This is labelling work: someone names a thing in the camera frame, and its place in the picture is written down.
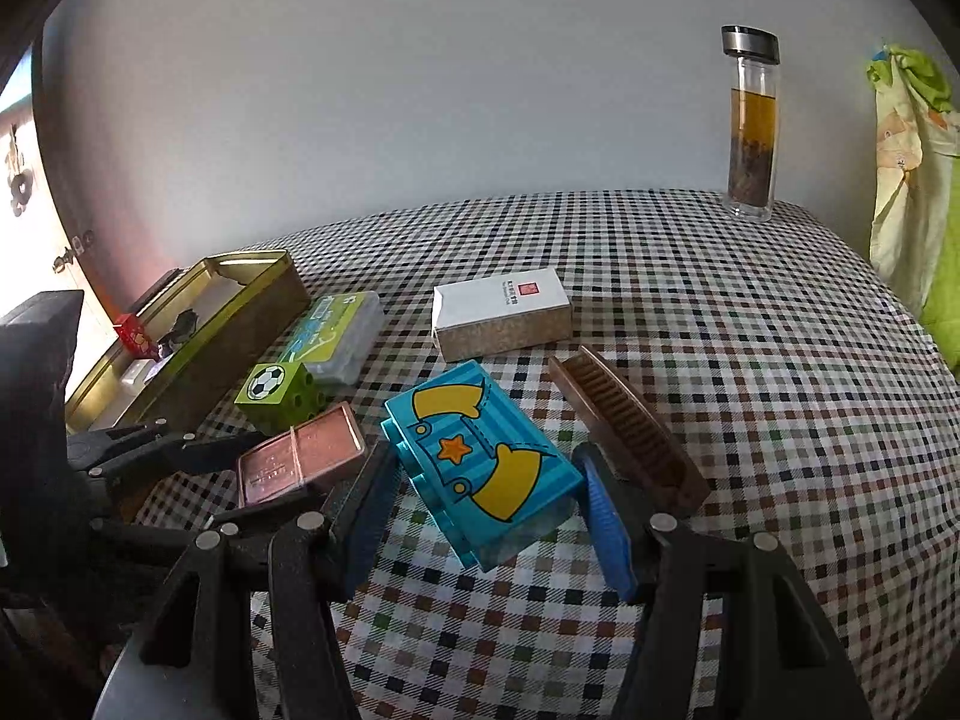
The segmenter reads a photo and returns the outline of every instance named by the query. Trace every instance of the bottle lid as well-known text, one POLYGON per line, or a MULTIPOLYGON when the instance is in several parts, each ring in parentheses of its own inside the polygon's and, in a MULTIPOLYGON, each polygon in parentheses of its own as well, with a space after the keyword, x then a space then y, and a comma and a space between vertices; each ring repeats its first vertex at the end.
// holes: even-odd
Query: bottle lid
POLYGON ((752 26, 725 26, 723 53, 728 56, 748 56, 768 65, 779 65, 779 43, 776 35, 752 26))

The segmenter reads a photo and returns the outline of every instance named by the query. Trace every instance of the screw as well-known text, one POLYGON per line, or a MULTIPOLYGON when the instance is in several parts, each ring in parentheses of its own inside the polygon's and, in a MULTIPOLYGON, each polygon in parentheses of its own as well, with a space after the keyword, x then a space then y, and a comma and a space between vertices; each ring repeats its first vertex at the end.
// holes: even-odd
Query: screw
POLYGON ((296 518, 296 526, 302 531, 319 531, 326 524, 326 517, 320 512, 304 512, 296 518))
POLYGON ((673 514, 657 512, 650 517, 650 527, 655 531, 660 531, 661 533, 670 533, 677 528, 677 519, 673 516, 673 514))
POLYGON ((203 550, 213 549, 220 543, 220 534, 216 531, 203 531, 194 543, 203 550))
POLYGON ((754 546, 763 552, 775 552, 779 547, 779 541, 772 533, 754 533, 754 546))

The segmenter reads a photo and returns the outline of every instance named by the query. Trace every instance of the yellow tray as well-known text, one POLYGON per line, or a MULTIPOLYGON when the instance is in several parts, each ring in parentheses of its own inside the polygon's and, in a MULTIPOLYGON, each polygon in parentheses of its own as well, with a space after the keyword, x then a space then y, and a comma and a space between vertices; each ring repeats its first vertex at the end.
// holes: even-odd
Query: yellow tray
POLYGON ((232 279, 242 289, 136 396, 120 383, 133 357, 117 338, 67 400, 70 432, 161 417, 175 429, 193 430, 310 304, 285 250, 219 254, 200 260, 137 314, 148 335, 155 341, 163 336, 216 276, 232 279))

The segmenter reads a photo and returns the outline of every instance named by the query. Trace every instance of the glass tumbler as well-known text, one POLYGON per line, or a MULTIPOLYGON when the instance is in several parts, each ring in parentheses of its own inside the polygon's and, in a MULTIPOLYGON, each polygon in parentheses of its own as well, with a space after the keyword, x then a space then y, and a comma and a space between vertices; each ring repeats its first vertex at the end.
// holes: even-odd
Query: glass tumbler
POLYGON ((776 35, 750 26, 725 26, 722 31, 724 53, 733 60, 724 205, 738 217, 768 220, 776 179, 779 44, 776 35))

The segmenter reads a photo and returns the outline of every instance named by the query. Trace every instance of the table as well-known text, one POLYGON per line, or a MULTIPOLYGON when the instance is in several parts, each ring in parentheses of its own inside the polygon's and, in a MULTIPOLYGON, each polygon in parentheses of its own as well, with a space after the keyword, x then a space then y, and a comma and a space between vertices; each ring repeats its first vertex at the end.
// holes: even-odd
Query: table
MULTIPOLYGON (((555 266, 574 341, 483 365, 560 450, 586 431, 547 378, 546 356, 582 341, 640 388, 709 480, 696 530, 778 534, 876 717, 905 716, 946 662, 960 619, 960 388, 867 264, 804 210, 779 204, 769 223, 752 224, 699 191, 531 194, 373 215, 266 245, 290 250, 312 295, 380 294, 386 328, 344 393, 369 437, 384 401, 445 369, 430 343, 434 285, 555 266)), ((245 426, 234 394, 202 434, 245 426)), ((139 521, 199 528, 235 495, 231 473, 171 477, 139 521)), ((704 606, 694 704, 712 700, 716 603, 704 606)), ((265 596, 252 612, 270 718, 265 596)), ((485 575, 461 570, 409 485, 368 584, 334 615, 363 714, 404 720, 604 716, 637 619, 604 586, 579 515, 485 575)))

